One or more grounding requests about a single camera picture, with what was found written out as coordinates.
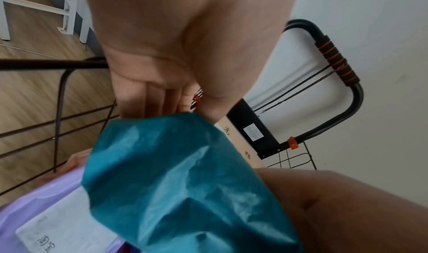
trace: teal plastic bag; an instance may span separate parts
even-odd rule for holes
[[[273,194],[195,113],[112,121],[82,186],[93,217],[148,253],[303,251]]]

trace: white metal leg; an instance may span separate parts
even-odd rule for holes
[[[8,20],[6,19],[3,0],[0,0],[0,38],[4,41],[10,40]]]
[[[88,40],[89,28],[92,26],[92,17],[88,6],[85,7],[83,13],[82,28],[80,29],[80,42],[86,43]]]
[[[77,13],[77,1],[78,0],[70,0],[68,4],[68,17],[67,17],[67,23],[63,28],[58,28],[59,31],[63,34],[69,34],[72,35],[74,32],[74,22],[76,20],[76,13]],[[68,3],[67,0],[64,2],[64,9],[66,6],[66,3]]]

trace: white label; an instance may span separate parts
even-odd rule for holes
[[[256,141],[257,139],[260,139],[263,137],[263,134],[260,132],[259,128],[257,128],[257,126],[254,125],[254,123],[245,127],[244,131],[253,141]]]
[[[89,213],[82,187],[16,230],[30,253],[103,253],[117,237]]]

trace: wooden floor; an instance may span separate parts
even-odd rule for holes
[[[53,5],[49,0],[29,0]],[[62,17],[57,14],[5,4],[11,35],[0,40],[0,58],[84,59],[94,54],[77,35],[61,34]],[[58,84],[62,71],[0,71],[0,133],[39,124],[55,118]],[[111,105],[114,94],[108,70],[76,71],[66,87],[63,116]],[[107,117],[109,109],[62,122],[61,132],[82,127]],[[58,162],[93,146],[102,124],[60,138]],[[48,125],[0,139],[1,154],[51,138]],[[0,159],[0,192],[43,172],[53,165],[54,142]],[[27,183],[3,196],[0,206],[33,188]]]

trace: white metal frame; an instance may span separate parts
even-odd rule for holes
[[[64,15],[62,27],[58,27],[58,30],[63,34],[73,34],[77,1],[78,0],[65,0],[64,9],[60,9],[27,0],[0,0],[0,38],[2,40],[10,40],[8,21],[4,11],[4,2]]]

